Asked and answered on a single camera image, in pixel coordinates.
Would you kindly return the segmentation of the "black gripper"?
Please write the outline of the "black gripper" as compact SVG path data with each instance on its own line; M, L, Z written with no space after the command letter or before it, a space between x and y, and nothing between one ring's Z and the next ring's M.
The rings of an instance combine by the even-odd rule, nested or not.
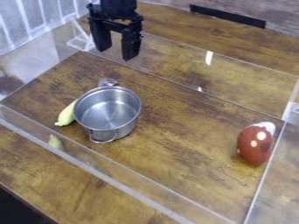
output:
M104 52L112 46L110 31L121 32L122 60L137 56L141 45L144 17L136 3L89 3L88 24L96 48Z

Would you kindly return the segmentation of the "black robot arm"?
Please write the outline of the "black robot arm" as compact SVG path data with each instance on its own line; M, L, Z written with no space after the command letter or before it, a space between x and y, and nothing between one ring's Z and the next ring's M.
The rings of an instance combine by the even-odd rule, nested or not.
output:
M96 48L104 52L112 46L110 32L121 34L122 60L137 56L142 39L144 17L136 13L136 0L100 0L89 3L88 24Z

